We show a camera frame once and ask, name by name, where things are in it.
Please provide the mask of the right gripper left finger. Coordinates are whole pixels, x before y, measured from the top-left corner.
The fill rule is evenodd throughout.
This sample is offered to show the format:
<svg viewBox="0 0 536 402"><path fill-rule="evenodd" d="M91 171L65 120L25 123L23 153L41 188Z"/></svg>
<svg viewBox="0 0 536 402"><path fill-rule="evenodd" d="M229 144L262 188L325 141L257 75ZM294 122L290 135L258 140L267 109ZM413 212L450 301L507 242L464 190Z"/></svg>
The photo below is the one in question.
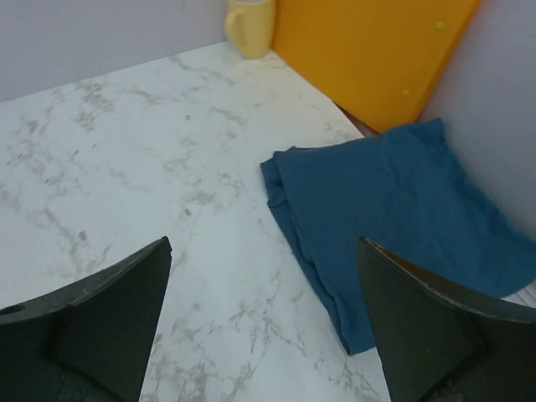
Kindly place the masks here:
<svg viewBox="0 0 536 402"><path fill-rule="evenodd" d="M172 263L168 237L1 310L3 401L137 401Z"/></svg>

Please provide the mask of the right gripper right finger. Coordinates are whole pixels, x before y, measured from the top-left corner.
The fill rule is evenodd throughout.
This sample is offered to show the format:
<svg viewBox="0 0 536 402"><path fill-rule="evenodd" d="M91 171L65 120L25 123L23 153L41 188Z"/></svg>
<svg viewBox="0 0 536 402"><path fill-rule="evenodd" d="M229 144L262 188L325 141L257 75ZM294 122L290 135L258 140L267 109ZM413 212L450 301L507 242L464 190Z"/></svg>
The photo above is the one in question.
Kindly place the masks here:
<svg viewBox="0 0 536 402"><path fill-rule="evenodd" d="M393 401L533 401L535 310L360 238L358 275Z"/></svg>

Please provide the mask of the folded blue t-shirt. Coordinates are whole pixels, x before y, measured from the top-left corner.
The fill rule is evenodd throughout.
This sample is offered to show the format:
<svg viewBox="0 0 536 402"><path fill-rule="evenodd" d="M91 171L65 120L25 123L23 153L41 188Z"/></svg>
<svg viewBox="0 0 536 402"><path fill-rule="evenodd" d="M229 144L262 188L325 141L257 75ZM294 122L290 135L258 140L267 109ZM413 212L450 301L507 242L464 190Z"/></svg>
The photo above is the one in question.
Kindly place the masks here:
<svg viewBox="0 0 536 402"><path fill-rule="evenodd" d="M439 119L379 137L275 152L267 204L349 355L375 345L358 241L503 298L535 279L535 243L472 181Z"/></svg>

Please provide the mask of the orange folder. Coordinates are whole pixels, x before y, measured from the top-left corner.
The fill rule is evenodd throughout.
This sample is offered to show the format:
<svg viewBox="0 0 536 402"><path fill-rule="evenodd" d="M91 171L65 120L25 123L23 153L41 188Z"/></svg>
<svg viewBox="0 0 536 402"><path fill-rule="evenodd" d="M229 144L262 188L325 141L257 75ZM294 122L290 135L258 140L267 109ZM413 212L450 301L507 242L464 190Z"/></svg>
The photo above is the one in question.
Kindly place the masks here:
<svg viewBox="0 0 536 402"><path fill-rule="evenodd" d="M273 49L377 132L415 122L480 3L282 0Z"/></svg>

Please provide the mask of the yellow mug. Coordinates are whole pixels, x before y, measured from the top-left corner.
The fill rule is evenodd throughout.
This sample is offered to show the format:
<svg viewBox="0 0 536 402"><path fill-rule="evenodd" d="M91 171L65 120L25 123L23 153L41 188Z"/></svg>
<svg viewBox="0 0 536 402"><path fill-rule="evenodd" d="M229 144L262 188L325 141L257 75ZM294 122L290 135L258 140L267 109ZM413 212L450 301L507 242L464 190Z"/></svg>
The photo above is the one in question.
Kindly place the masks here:
<svg viewBox="0 0 536 402"><path fill-rule="evenodd" d="M270 51L273 39L276 2L229 0L227 5L224 21L227 40L244 59L265 57Z"/></svg>

